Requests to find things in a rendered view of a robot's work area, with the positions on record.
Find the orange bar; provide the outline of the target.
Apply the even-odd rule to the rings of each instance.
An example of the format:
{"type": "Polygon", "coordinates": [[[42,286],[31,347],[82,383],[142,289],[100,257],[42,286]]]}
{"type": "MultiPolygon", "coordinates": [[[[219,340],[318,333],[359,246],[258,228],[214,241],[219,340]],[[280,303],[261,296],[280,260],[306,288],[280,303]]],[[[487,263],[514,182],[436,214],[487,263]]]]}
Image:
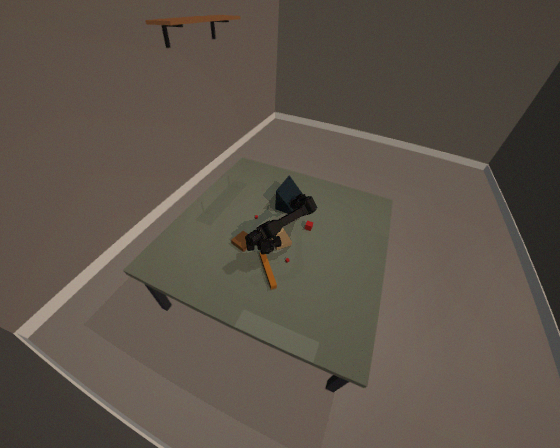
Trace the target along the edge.
{"type": "Polygon", "coordinates": [[[261,262],[262,262],[262,265],[263,265],[263,268],[264,268],[264,271],[265,271],[270,289],[271,290],[277,289],[277,284],[276,284],[275,278],[273,276],[273,273],[272,273],[272,270],[271,270],[271,267],[270,267],[270,264],[269,264],[269,261],[267,259],[266,254],[262,255],[261,252],[260,252],[260,259],[261,259],[261,262]]]}

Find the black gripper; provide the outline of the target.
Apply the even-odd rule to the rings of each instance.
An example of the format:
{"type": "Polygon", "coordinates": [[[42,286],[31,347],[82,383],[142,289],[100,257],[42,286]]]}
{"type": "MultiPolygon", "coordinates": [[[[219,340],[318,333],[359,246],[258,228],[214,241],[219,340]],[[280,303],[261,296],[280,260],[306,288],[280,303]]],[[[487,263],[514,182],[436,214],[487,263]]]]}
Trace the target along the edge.
{"type": "MultiPolygon", "coordinates": [[[[263,239],[261,239],[261,240],[259,240],[259,241],[266,242],[266,241],[268,241],[268,240],[265,240],[265,241],[264,241],[263,239]]],[[[246,242],[247,251],[252,251],[252,250],[254,250],[254,249],[255,249],[254,246],[257,246],[258,250],[260,250],[260,247],[258,246],[259,241],[258,241],[257,243],[255,243],[254,245],[252,245],[252,246],[250,246],[250,245],[246,242]]],[[[275,244],[275,247],[281,247],[281,245],[282,245],[281,239],[280,239],[279,236],[274,237],[273,240],[269,240],[269,242],[270,242],[271,245],[272,245],[272,244],[275,244]]]]}

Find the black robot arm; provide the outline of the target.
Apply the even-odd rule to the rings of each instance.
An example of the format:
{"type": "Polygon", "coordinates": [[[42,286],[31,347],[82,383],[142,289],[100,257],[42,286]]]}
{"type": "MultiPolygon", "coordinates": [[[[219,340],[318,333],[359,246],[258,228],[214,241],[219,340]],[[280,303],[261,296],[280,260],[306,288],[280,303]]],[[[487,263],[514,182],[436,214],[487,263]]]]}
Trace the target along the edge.
{"type": "Polygon", "coordinates": [[[291,223],[292,221],[298,219],[301,216],[312,214],[318,208],[313,197],[307,196],[305,194],[300,194],[296,199],[289,202],[289,205],[294,210],[291,213],[285,215],[278,220],[267,221],[257,227],[257,230],[252,231],[245,236],[246,242],[252,246],[259,240],[268,240],[266,242],[259,241],[258,246],[260,247],[261,254],[269,254],[274,250],[274,245],[271,245],[269,240],[276,237],[282,227],[291,223]],[[296,209],[298,207],[298,209],[296,209]],[[268,237],[269,236],[269,237],[268,237]]]}

